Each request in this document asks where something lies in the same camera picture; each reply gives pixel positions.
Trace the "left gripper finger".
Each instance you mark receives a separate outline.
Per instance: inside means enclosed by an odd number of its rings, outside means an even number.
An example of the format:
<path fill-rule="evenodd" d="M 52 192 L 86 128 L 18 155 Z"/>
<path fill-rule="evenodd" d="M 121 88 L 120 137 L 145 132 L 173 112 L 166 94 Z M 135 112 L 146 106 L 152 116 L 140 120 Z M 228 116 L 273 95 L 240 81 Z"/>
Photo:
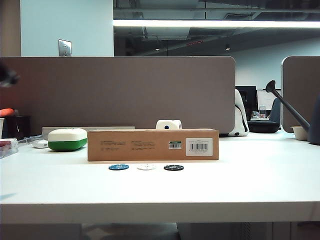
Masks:
<path fill-rule="evenodd" d="M 19 81 L 20 76 L 13 70 L 7 68 L 4 64 L 0 64 L 0 86 L 11 87 Z"/>

